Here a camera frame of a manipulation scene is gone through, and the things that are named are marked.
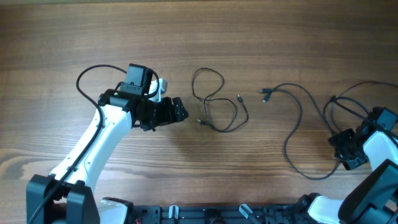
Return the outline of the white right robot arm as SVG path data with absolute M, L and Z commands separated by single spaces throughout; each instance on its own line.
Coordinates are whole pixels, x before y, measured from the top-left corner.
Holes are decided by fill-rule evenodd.
M 397 211 L 386 206 L 397 203 L 397 138 L 389 132 L 397 115 L 387 108 L 375 107 L 357 129 L 356 147 L 371 165 L 372 173 L 344 200 L 304 195 L 298 211 L 315 223 L 397 223 Z

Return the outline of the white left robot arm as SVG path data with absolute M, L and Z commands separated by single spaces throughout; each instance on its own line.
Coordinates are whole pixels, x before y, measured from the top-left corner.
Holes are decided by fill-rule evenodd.
M 163 97 L 167 83 L 150 68 L 129 64 L 126 78 L 102 93 L 92 122 L 66 158 L 47 176 L 34 175 L 26 188 L 28 223 L 141 223 L 134 204 L 93 193 L 120 140 L 132 129 L 155 131 L 179 123 L 188 111 L 179 97 Z

